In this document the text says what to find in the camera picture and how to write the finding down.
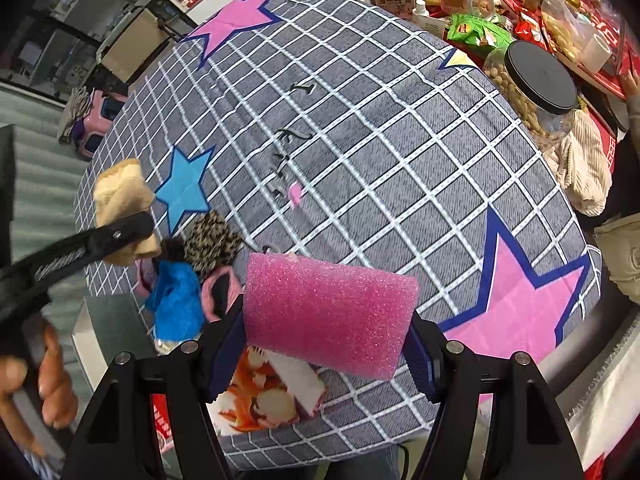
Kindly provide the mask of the person's left hand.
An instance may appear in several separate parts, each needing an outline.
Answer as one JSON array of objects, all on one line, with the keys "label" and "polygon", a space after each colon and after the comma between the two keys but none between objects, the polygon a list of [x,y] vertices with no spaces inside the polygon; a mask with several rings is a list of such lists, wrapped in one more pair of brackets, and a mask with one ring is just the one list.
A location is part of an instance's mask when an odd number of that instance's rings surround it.
[{"label": "person's left hand", "polygon": [[1,348],[1,421],[22,450],[64,460],[77,412],[58,335],[36,316]]}]

